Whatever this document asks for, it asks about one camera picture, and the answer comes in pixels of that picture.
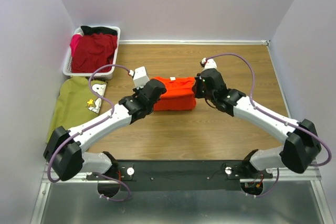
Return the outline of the orange t shirt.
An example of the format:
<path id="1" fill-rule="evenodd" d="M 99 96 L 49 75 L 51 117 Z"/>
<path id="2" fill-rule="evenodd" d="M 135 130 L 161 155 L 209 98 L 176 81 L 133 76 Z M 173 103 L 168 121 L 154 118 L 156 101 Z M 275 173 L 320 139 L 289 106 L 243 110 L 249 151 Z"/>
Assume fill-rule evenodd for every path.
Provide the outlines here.
<path id="1" fill-rule="evenodd" d="M 166 92 L 160 96 L 160 100 L 154 105 L 154 111 L 189 111 L 196 107 L 196 99 L 192 90 L 195 79 L 154 77 L 165 85 Z"/>

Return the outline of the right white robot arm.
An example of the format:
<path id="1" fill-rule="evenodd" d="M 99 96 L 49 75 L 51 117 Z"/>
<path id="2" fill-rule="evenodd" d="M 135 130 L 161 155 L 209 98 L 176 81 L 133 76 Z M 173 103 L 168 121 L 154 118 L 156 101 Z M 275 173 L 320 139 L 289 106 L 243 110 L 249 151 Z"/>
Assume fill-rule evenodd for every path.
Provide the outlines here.
<path id="1" fill-rule="evenodd" d="M 287 168 L 302 174 L 321 151 L 311 121 L 289 119 L 250 100 L 243 92 L 228 88 L 215 68 L 197 74 L 192 90 L 197 99 L 210 101 L 217 110 L 252 123 L 281 143 L 280 147 L 251 151 L 239 166 L 246 174 L 268 168 Z"/>

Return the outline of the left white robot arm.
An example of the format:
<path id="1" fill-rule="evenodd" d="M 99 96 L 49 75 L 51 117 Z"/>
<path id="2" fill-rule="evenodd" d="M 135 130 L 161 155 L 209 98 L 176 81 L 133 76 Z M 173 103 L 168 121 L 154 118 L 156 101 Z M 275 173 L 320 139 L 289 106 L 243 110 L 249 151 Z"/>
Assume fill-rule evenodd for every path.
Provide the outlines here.
<path id="1" fill-rule="evenodd" d="M 116 169 L 118 162 L 108 152 L 89 153 L 91 145 L 115 130 L 128 126 L 153 112 L 154 105 L 166 92 L 165 85 L 152 79 L 131 96 L 122 98 L 108 112 L 80 126 L 65 130 L 56 128 L 44 151 L 48 162 L 47 176 L 51 182 L 51 172 L 62 181 L 73 178 L 78 173 L 101 173 Z"/>

